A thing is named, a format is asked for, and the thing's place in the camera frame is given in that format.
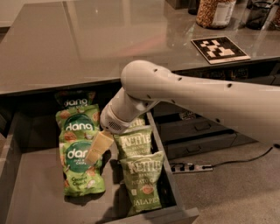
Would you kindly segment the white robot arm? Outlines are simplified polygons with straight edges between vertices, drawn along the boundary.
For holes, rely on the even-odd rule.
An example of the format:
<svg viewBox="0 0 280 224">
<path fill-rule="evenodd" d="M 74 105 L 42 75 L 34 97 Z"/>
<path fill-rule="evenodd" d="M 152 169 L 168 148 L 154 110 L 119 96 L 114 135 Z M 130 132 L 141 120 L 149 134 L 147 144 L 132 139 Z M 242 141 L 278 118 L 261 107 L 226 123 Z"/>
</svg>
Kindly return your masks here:
<svg viewBox="0 0 280 224">
<path fill-rule="evenodd" d="M 131 122 L 159 102 L 192 111 L 247 137 L 280 145 L 280 87 L 181 76 L 145 60 L 121 73 L 122 87 L 101 112 L 102 131 L 92 142 L 86 163 L 93 165 Z"/>
</svg>

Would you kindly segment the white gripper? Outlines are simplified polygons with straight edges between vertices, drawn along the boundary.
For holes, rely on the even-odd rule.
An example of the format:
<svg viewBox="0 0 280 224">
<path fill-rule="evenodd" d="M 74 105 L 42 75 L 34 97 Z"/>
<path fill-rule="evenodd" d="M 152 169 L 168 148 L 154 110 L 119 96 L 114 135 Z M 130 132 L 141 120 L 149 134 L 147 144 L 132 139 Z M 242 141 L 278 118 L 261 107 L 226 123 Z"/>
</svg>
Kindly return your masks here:
<svg viewBox="0 0 280 224">
<path fill-rule="evenodd" d="M 127 120 L 127 107 L 108 103 L 101 112 L 100 124 L 104 130 L 94 136 L 85 157 L 88 165 L 94 165 L 112 145 L 114 138 L 111 133 L 122 134 L 130 126 L 130 122 Z"/>
</svg>

